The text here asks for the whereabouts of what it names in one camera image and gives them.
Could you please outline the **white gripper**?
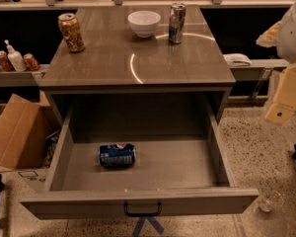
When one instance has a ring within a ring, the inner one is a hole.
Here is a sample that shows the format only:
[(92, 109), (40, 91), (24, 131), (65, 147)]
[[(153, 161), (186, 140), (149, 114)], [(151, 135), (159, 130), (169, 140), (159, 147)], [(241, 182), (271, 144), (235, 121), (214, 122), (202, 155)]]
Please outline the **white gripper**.
[[(261, 34), (256, 44), (262, 47), (276, 46), (277, 55), (296, 63), (296, 2), (278, 21)], [(279, 81), (265, 114), (265, 120), (282, 125), (296, 112), (296, 64), (290, 64), (279, 74)]]

